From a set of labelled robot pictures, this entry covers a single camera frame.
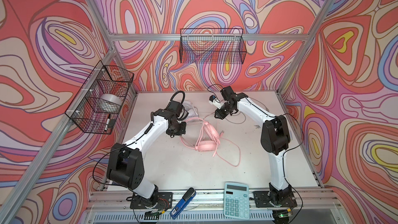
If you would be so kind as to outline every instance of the patterned wall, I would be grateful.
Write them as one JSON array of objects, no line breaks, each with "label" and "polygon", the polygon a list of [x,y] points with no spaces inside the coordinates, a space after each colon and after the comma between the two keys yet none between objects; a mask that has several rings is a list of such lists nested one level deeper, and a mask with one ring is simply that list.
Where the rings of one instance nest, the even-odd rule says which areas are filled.
[{"label": "patterned wall", "polygon": [[398,223],[398,0],[337,0],[283,98],[354,223]]},{"label": "patterned wall", "polygon": [[[84,0],[0,0],[0,204],[106,52]],[[70,129],[13,224],[78,221],[130,100],[112,135]]]},{"label": "patterned wall", "polygon": [[[179,33],[242,27],[245,33],[307,33],[324,0],[97,0],[113,33]],[[276,89],[300,42],[248,41],[244,65],[181,64],[179,42],[123,41],[116,47],[140,91]]]}]

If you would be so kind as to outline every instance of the calculator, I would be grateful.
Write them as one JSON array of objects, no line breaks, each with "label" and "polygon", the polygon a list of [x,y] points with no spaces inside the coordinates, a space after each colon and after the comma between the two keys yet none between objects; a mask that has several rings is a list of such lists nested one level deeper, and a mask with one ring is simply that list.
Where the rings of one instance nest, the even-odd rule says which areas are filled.
[{"label": "calculator", "polygon": [[225,183],[224,216],[248,220],[249,186],[241,183]]}]

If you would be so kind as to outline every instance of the pink headset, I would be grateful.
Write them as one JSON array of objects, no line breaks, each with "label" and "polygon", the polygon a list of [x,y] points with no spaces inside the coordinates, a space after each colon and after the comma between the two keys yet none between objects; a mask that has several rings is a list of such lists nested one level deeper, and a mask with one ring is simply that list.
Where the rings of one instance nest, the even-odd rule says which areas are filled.
[{"label": "pink headset", "polygon": [[[185,120],[185,122],[188,122],[188,121],[191,121],[191,120],[194,120],[194,119],[198,119],[198,120],[203,121],[203,125],[202,125],[202,128],[200,129],[199,137],[198,137],[198,139],[196,141],[195,147],[186,145],[185,144],[186,140],[182,136],[180,136],[180,140],[181,140],[182,144],[185,147],[188,147],[189,149],[195,149],[195,150],[200,151],[200,152],[212,152],[212,151],[214,151],[213,157],[215,155],[220,157],[220,155],[218,155],[218,153],[217,153],[217,148],[218,148],[218,145],[220,144],[220,139],[225,139],[225,140],[231,142],[236,147],[238,147],[234,142],[232,142],[232,141],[230,141],[230,140],[228,140],[226,138],[222,138],[221,136],[222,136],[223,133],[221,133],[221,135],[219,135],[217,130],[209,122],[205,121],[204,119],[193,117],[193,118],[189,118],[189,119]],[[205,130],[205,132],[206,132],[207,136],[209,136],[210,140],[202,140],[203,130]],[[240,159],[241,159],[240,148],[238,147],[238,149],[239,149],[239,162],[238,162],[237,165],[231,164],[230,162],[226,161],[222,157],[220,157],[220,158],[222,160],[226,161],[228,164],[230,164],[230,165],[232,165],[234,167],[238,167],[240,165]]]}]

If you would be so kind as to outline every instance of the white table surface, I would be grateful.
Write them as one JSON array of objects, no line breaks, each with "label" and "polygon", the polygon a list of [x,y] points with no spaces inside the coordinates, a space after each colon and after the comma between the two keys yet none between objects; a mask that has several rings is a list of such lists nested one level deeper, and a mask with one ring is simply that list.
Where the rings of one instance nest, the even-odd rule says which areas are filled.
[{"label": "white table surface", "polygon": [[[269,112],[280,115],[283,108],[273,91],[245,92],[252,99],[259,100]],[[149,121],[150,112],[167,106],[173,93],[139,93],[134,106],[130,123],[127,127],[123,142],[131,139]],[[212,157],[213,152],[198,152],[182,145],[179,137],[171,138],[166,133],[153,143],[144,158],[145,177],[156,184],[160,190],[180,190],[193,187],[195,189],[223,189],[225,182],[238,182],[249,185],[250,188],[268,188],[271,180],[267,152],[260,143],[261,128],[246,116],[242,124],[243,114],[228,116],[224,120],[215,119],[215,107],[209,104],[210,92],[186,93],[185,100],[193,103],[199,110],[201,118],[207,117],[218,132],[222,130],[224,138],[236,143],[241,149],[241,163],[232,167],[219,157]],[[181,94],[175,97],[180,100]],[[298,142],[292,133],[290,123],[291,142],[289,148],[296,147]],[[194,144],[199,135],[200,124],[187,125],[184,138]],[[237,164],[239,159],[238,149],[226,140],[221,140],[217,152],[232,164]],[[317,187],[311,169],[300,148],[286,154],[287,168],[285,168],[288,181],[293,187]],[[108,191],[125,190],[123,187],[109,186]]]}]

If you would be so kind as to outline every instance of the black wire basket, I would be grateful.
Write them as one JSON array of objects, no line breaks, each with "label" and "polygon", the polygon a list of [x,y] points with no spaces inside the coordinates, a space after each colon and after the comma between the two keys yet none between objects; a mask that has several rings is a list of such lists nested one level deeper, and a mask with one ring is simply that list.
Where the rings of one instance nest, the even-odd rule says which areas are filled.
[{"label": "black wire basket", "polygon": [[102,64],[76,109],[65,113],[82,132],[111,134],[133,79],[134,74],[122,67]]},{"label": "black wire basket", "polygon": [[182,28],[180,61],[243,64],[247,50],[242,34],[242,28]]}]

